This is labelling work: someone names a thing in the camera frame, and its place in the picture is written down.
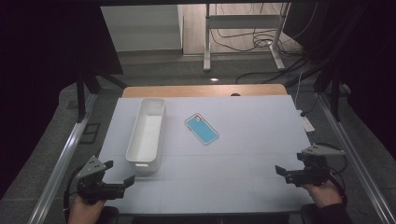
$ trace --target plastic bin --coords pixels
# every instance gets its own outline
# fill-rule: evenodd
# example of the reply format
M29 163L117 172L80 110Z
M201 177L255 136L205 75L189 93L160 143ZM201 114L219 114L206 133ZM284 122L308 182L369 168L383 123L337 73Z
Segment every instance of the plastic bin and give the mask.
M126 160L141 174L154 173L160 168L165 111L164 99L143 99L139 106Z

